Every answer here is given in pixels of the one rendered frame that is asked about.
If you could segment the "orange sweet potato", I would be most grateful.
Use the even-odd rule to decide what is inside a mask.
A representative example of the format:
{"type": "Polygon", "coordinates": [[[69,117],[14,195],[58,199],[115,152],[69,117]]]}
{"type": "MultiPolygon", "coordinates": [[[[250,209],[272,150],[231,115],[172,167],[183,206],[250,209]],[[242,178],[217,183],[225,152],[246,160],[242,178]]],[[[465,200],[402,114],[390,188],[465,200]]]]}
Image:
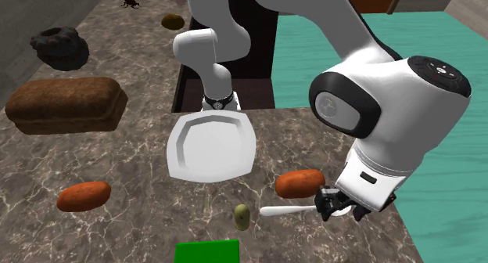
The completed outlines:
{"type": "Polygon", "coordinates": [[[110,198],[111,186],[106,182],[84,182],[64,189],[56,202],[63,212],[90,211],[110,198]]]}
{"type": "Polygon", "coordinates": [[[325,177],[319,170],[290,171],[275,181],[275,192],[284,199],[308,198],[325,184],[325,177]]]}

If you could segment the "white spoon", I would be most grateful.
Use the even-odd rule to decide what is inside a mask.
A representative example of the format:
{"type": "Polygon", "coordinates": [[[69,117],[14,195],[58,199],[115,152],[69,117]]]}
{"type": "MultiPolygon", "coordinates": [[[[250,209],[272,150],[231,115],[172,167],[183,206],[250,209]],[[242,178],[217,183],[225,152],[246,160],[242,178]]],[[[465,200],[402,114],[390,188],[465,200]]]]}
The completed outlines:
{"type": "MultiPolygon", "coordinates": [[[[333,217],[339,217],[347,214],[352,209],[351,206],[345,207],[342,210],[332,212],[333,217]]],[[[281,214],[291,214],[300,211],[317,210],[315,206],[266,206],[260,209],[260,214],[263,216],[276,216],[281,214]]]]}

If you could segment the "white square plate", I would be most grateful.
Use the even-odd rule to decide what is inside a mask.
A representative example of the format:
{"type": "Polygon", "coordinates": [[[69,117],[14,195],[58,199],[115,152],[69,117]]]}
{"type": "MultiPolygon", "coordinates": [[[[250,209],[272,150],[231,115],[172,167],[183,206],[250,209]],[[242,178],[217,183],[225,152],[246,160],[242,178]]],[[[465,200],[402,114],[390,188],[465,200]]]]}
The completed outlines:
{"type": "Polygon", "coordinates": [[[249,174],[256,151],[245,113],[206,110],[179,117],[167,141],[167,167],[172,178],[223,182],[249,174]]]}

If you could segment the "green block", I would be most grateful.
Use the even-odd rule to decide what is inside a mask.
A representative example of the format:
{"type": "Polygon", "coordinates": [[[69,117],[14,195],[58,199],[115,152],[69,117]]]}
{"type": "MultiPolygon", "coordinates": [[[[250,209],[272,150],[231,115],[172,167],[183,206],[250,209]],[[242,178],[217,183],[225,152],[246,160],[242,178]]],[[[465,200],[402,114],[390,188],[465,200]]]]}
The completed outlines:
{"type": "Polygon", "coordinates": [[[174,263],[240,263],[239,241],[178,243],[174,263]]]}

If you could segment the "dark robot stand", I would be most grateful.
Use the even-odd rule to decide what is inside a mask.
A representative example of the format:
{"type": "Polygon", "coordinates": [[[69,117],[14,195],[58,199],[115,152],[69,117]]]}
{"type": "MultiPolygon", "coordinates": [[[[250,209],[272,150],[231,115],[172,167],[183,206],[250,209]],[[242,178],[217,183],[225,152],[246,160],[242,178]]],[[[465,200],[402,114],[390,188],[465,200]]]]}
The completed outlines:
{"type": "MultiPolygon", "coordinates": [[[[275,100],[271,71],[275,50],[278,13],[265,9],[255,0],[229,0],[235,21],[251,37],[249,54],[223,65],[232,75],[232,87],[243,110],[274,109],[275,100]]],[[[197,73],[182,65],[179,72],[172,111],[201,110],[203,85],[197,73]]]]}

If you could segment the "olive brown potato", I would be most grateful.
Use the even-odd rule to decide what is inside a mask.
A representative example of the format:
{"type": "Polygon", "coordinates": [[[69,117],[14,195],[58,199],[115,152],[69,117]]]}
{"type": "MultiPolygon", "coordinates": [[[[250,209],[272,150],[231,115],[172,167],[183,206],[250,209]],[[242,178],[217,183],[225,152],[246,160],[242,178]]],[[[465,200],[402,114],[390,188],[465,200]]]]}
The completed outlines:
{"type": "Polygon", "coordinates": [[[178,31],[185,26],[185,20],[180,15],[168,13],[162,18],[160,24],[168,30],[178,31]]]}

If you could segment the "brown bread loaf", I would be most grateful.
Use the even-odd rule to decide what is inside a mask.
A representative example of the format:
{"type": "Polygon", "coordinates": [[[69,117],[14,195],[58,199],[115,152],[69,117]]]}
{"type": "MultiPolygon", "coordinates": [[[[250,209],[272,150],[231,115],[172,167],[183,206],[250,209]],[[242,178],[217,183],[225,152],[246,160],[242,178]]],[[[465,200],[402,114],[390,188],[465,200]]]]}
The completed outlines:
{"type": "Polygon", "coordinates": [[[40,79],[20,86],[5,113],[26,135],[111,132],[128,97],[110,77],[40,79]]]}

